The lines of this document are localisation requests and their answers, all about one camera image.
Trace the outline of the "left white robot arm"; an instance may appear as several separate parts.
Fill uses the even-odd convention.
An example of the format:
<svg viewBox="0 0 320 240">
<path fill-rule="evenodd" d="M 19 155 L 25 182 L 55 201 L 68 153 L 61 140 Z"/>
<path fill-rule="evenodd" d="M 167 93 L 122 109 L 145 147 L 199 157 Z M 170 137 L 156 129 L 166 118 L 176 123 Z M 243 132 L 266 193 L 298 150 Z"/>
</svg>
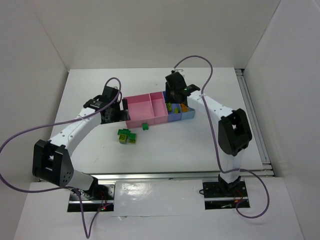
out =
<svg viewBox="0 0 320 240">
<path fill-rule="evenodd" d="M 120 101 L 117 88 L 105 86 L 102 94 L 88 100 L 74 121 L 49 140 L 39 140 L 33 149 L 32 174 L 61 188 L 82 191 L 88 199 L 109 193 L 96 177 L 76 170 L 71 156 L 96 127 L 130 119 L 128 103 Z"/>
</svg>

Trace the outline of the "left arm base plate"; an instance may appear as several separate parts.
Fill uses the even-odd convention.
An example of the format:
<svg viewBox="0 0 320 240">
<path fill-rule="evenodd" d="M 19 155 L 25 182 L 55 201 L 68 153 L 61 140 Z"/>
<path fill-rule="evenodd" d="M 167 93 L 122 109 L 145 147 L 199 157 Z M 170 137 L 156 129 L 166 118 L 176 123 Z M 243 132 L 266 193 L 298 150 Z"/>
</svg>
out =
<svg viewBox="0 0 320 240">
<path fill-rule="evenodd" d="M 116 184 L 107 183 L 103 185 L 104 187 L 98 190 L 95 196 L 90 196 L 83 190 L 78 190 L 79 196 L 82 201 L 83 211 L 86 212 L 96 212 L 101 208 L 101 212 L 113 212 L 114 211 L 114 197 Z M 67 212 L 68 213 L 80 213 L 81 203 L 78 194 L 72 190 L 69 195 Z"/>
</svg>

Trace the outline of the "yellow round printed lego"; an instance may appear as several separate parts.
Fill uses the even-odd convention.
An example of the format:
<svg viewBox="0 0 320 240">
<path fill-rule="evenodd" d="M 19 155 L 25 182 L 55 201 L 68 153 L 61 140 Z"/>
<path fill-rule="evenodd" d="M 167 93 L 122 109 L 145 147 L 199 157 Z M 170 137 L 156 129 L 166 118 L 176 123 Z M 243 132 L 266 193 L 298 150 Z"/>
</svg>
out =
<svg viewBox="0 0 320 240">
<path fill-rule="evenodd" d="M 183 113 L 186 113 L 186 112 L 189 111 L 188 106 L 186 106 L 186 105 L 183 104 L 183 103 L 180 104 L 180 108 L 181 108 L 181 111 L 182 111 Z"/>
</svg>

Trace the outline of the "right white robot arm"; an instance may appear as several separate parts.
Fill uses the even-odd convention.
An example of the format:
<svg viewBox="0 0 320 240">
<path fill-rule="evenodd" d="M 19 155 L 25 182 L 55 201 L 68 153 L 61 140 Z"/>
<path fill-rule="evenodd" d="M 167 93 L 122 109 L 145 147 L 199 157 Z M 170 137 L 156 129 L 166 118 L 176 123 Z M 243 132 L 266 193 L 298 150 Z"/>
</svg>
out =
<svg viewBox="0 0 320 240">
<path fill-rule="evenodd" d="M 219 188 L 223 193 L 232 191 L 240 182 L 240 168 L 244 150 L 252 140 L 252 132 L 246 112 L 239 108 L 234 110 L 201 93 L 198 86 L 187 85 L 183 75 L 172 70 L 165 77 L 166 99 L 172 104 L 185 104 L 208 117 L 209 125 L 217 127 L 213 134 L 215 152 L 220 174 Z"/>
</svg>

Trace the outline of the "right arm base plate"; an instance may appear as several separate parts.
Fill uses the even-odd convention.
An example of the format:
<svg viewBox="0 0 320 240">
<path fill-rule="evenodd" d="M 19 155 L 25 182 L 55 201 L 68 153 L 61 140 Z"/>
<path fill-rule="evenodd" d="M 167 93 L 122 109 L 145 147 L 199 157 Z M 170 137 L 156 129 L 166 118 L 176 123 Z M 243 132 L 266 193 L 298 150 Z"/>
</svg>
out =
<svg viewBox="0 0 320 240">
<path fill-rule="evenodd" d="M 204 197 L 205 210 L 225 210 L 250 208 L 248 192 L 244 181 L 228 192 L 223 192 L 218 182 L 203 182 L 199 194 Z"/>
</svg>

